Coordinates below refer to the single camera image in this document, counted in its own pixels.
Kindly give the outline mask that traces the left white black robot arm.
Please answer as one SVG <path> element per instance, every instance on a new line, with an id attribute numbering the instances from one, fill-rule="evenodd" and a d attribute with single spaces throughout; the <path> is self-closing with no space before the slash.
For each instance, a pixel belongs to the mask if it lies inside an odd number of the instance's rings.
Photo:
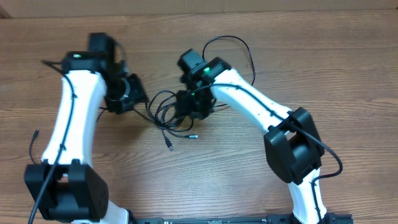
<path id="1" fill-rule="evenodd" d="M 95 172 L 92 147 L 98 110 L 132 111 L 148 97 L 110 35 L 91 33 L 86 51 L 70 51 L 60 62 L 46 61 L 62 76 L 62 98 L 52 136 L 41 161 L 25 168 L 34 199 L 30 221 L 39 213 L 62 223 L 134 223 L 128 209 L 109 198 L 107 183 Z"/>

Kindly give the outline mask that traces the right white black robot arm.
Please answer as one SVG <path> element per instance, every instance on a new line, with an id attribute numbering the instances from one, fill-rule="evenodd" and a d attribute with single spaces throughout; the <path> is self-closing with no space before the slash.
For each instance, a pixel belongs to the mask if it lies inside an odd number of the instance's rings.
<path id="1" fill-rule="evenodd" d="M 177 93 L 175 114 L 205 119 L 217 101 L 235 109 L 262 133 L 269 167 L 289 186 L 290 221 L 334 223 L 335 216 L 328 214 L 322 202 L 320 180 L 339 175 L 342 163 L 320 139 L 310 113 L 271 100 L 219 57 L 208 62 L 190 49 L 177 64 L 187 89 Z"/>

